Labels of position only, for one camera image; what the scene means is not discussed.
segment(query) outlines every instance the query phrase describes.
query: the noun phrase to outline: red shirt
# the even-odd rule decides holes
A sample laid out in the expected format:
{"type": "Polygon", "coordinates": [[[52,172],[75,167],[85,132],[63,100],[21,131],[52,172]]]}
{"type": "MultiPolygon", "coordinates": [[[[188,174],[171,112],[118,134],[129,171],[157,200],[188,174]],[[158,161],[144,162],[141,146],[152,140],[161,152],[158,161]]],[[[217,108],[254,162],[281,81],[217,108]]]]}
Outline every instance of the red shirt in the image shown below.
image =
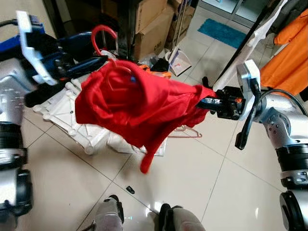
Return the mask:
{"type": "Polygon", "coordinates": [[[106,77],[111,63],[93,72],[75,101],[76,120],[107,128],[136,147],[145,146],[141,172],[147,173],[163,140],[181,125],[193,127],[202,122],[207,110],[196,105],[215,93],[202,85],[151,75],[128,61],[115,63],[129,68],[132,75],[113,70],[106,77]]]}

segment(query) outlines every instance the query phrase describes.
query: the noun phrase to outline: white cloth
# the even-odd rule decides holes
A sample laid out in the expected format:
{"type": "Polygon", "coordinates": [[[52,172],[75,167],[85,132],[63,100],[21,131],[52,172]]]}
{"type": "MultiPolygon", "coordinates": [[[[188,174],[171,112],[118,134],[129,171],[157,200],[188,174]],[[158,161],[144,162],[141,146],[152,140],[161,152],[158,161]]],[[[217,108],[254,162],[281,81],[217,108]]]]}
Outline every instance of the white cloth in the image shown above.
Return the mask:
{"type": "Polygon", "coordinates": [[[288,0],[281,0],[275,10],[270,14],[267,20],[260,26],[257,30],[253,32],[248,42],[243,47],[241,53],[234,59],[233,63],[229,66],[229,68],[225,71],[225,73],[221,76],[219,80],[214,84],[213,90],[221,90],[223,89],[232,78],[236,78],[236,66],[239,64],[243,64],[247,58],[250,56],[252,51],[255,49],[256,45],[261,39],[265,39],[266,33],[270,29],[270,26],[276,20],[279,15],[281,8],[284,4],[287,3],[288,0]]]}

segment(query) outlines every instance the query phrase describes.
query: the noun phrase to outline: black cable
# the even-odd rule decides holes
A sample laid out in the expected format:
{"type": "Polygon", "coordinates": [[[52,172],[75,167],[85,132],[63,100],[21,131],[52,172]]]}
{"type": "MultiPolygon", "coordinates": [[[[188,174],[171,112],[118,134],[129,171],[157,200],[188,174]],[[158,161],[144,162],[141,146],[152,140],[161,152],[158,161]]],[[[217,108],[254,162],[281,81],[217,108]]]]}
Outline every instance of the black cable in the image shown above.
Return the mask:
{"type": "Polygon", "coordinates": [[[17,26],[17,25],[18,25],[18,22],[17,22],[16,19],[11,19],[11,20],[6,20],[6,21],[3,21],[3,22],[0,22],[0,27],[6,26],[6,25],[14,25],[14,26],[17,26]]]}
{"type": "Polygon", "coordinates": [[[237,147],[240,150],[243,150],[246,146],[247,143],[247,139],[248,139],[248,135],[249,135],[249,131],[251,128],[251,125],[254,121],[256,112],[257,112],[257,108],[260,102],[260,98],[261,98],[261,92],[260,92],[260,88],[259,88],[259,83],[257,82],[257,80],[254,78],[252,80],[250,80],[250,89],[253,93],[253,95],[255,96],[255,100],[254,100],[254,104],[252,105],[252,108],[250,110],[250,113],[245,121],[245,124],[243,126],[243,129],[240,133],[237,134],[236,136],[236,141],[235,141],[235,147],[237,147]]]}
{"type": "Polygon", "coordinates": [[[305,110],[305,108],[303,107],[303,105],[300,103],[300,101],[295,98],[294,95],[292,95],[291,93],[285,91],[285,90],[282,90],[282,89],[272,89],[272,90],[269,90],[267,92],[265,92],[261,97],[260,97],[260,102],[264,99],[265,96],[267,96],[268,94],[271,94],[273,92],[279,92],[279,93],[283,93],[287,96],[289,96],[291,98],[291,100],[296,103],[296,105],[299,107],[299,109],[302,111],[302,113],[305,115],[305,116],[308,116],[307,114],[307,111],[305,110]]]}

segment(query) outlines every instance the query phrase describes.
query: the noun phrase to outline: cardboard box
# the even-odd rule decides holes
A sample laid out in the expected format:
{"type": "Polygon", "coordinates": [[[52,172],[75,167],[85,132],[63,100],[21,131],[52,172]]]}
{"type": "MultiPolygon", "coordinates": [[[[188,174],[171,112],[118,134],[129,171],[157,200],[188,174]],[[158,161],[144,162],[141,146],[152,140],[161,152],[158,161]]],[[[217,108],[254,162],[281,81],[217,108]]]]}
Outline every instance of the cardboard box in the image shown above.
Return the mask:
{"type": "MultiPolygon", "coordinates": [[[[188,27],[189,27],[191,20],[193,18],[194,12],[195,12],[195,8],[193,8],[191,6],[186,7],[185,15],[184,15],[184,18],[183,18],[182,27],[181,27],[181,31],[180,31],[180,38],[178,40],[178,43],[187,34],[187,30],[188,30],[188,27]]],[[[165,44],[165,47],[168,48],[168,49],[171,49],[171,44],[172,44],[172,40],[173,40],[173,37],[174,37],[176,27],[177,27],[177,20],[172,21],[171,26],[170,26],[170,30],[169,30],[169,33],[168,33],[168,36],[167,36],[166,44],[165,44]]]]}
{"type": "Polygon", "coordinates": [[[136,12],[135,33],[146,28],[167,6],[167,0],[143,0],[136,12]]]}
{"type": "MultiPolygon", "coordinates": [[[[118,3],[112,0],[101,0],[102,13],[118,19],[118,3]]],[[[167,6],[167,0],[143,0],[136,9],[135,34],[146,28],[167,6]]]]}
{"type": "Polygon", "coordinates": [[[164,48],[174,9],[168,5],[146,28],[136,35],[135,60],[147,54],[158,55],[164,48]]]}

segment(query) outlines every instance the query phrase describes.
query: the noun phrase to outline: cable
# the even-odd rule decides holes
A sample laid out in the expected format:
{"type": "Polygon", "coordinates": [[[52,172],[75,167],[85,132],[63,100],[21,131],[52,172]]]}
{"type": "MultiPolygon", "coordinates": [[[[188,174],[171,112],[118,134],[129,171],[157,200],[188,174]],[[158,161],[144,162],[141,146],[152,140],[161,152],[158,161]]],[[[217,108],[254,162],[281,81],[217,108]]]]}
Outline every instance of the cable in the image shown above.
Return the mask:
{"type": "Polygon", "coordinates": [[[6,26],[6,25],[14,25],[14,26],[17,26],[18,25],[18,22],[16,19],[11,19],[11,20],[6,20],[6,21],[3,21],[3,22],[0,22],[0,27],[3,27],[3,26],[6,26]]]}
{"type": "Polygon", "coordinates": [[[287,96],[289,96],[291,98],[291,100],[299,107],[299,109],[302,111],[302,113],[305,115],[305,116],[308,116],[308,113],[307,111],[305,110],[305,108],[303,107],[303,105],[300,103],[300,101],[294,97],[294,95],[292,95],[291,93],[285,91],[285,90],[282,90],[282,89],[272,89],[272,90],[269,90],[267,92],[265,92],[261,97],[260,97],[260,102],[265,98],[265,96],[267,96],[268,94],[271,94],[273,92],[279,92],[279,93],[283,93],[287,96]]]}
{"type": "Polygon", "coordinates": [[[255,117],[256,112],[257,112],[257,107],[259,105],[260,98],[261,98],[261,92],[260,92],[259,84],[258,84],[258,82],[255,78],[250,80],[250,86],[251,86],[250,89],[251,89],[253,95],[255,96],[255,100],[254,100],[254,104],[252,105],[252,108],[250,110],[250,113],[249,113],[249,115],[248,115],[248,117],[245,121],[245,124],[243,126],[242,131],[240,133],[238,133],[237,136],[236,136],[235,147],[237,147],[240,150],[243,150],[246,146],[249,131],[250,131],[251,125],[254,121],[254,117],[255,117]]]}
{"type": "Polygon", "coordinates": [[[95,51],[98,53],[98,55],[101,55],[101,51],[98,48],[96,41],[95,41],[95,36],[99,31],[106,31],[108,32],[115,40],[117,39],[117,35],[116,33],[108,26],[105,25],[98,25],[96,26],[93,30],[92,30],[92,34],[91,34],[91,41],[92,41],[92,45],[95,49],[95,51]]]}

